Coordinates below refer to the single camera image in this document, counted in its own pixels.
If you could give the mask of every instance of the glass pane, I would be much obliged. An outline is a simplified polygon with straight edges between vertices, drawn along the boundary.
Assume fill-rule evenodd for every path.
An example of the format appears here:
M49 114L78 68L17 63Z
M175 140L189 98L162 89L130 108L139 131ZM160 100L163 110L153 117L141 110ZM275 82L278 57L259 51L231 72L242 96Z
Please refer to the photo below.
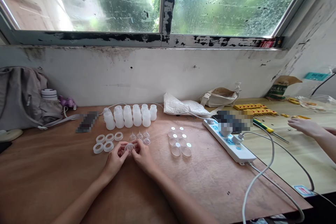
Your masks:
M16 29L158 32L161 0L2 0Z
M173 34L270 36L292 0L175 0Z

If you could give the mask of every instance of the plastic bottle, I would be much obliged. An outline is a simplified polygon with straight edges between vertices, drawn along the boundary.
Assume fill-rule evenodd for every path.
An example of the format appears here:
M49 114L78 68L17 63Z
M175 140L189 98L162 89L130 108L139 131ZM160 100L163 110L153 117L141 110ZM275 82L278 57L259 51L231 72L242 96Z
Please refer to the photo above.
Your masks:
M109 108L104 108L103 115L104 121L106 123L106 128L108 130L113 130L116 127L116 123L114 122L111 110Z
M126 105L124 107L124 120L125 120L126 128L131 128L133 126L132 109L131 109L131 106L129 105Z
M123 128L125 126L124 116L123 116L123 109L120 105L114 108L114 119L115 119L115 126L117 128Z
M141 111L138 104L133 105L133 123L134 126L139 127L142 123L141 120Z
M150 120L155 121L156 120L156 113L158 112L158 109L156 108L156 105L151 105L151 108L149 109L150 112Z
M149 112L149 110L144 110L143 111L143 116L142 116L142 125L145 127L149 127L151 125L151 113Z
M144 111L148 110L148 105L147 104L142 104L141 105L141 118L143 118Z

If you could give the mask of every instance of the power strip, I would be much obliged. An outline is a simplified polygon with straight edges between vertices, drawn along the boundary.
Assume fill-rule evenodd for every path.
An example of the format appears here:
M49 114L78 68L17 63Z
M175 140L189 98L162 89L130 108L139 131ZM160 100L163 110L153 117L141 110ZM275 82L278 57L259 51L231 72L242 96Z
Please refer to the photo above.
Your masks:
M224 138L223 135L218 131L217 121L214 121L214 124L209 124L206 120L203 120L203 124L238 164L245 165L245 163L252 162L257 158L244 145L237 145L232 142L231 139L233 138L233 135L229 135L228 138Z

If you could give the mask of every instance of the window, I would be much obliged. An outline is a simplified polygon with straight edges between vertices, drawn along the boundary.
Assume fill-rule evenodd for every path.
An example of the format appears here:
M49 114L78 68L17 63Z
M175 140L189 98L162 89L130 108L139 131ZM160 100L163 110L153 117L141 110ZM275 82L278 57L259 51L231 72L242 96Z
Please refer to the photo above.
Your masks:
M0 0L0 30L10 44L275 46L302 1Z

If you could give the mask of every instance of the screwdriver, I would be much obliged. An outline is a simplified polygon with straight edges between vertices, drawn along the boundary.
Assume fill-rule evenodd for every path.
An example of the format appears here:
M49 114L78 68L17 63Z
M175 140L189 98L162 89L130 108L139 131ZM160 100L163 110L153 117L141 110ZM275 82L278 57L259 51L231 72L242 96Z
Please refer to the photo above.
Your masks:
M266 130L268 133L275 135L277 138L279 138L280 140L284 141L285 143L289 144L289 142L282 138L281 136L279 136L277 133L274 132L274 129L271 129L269 127L267 127L265 124L261 123L260 121L258 121L257 119L253 119L253 122L257 125L259 125L261 128L263 128L264 130Z

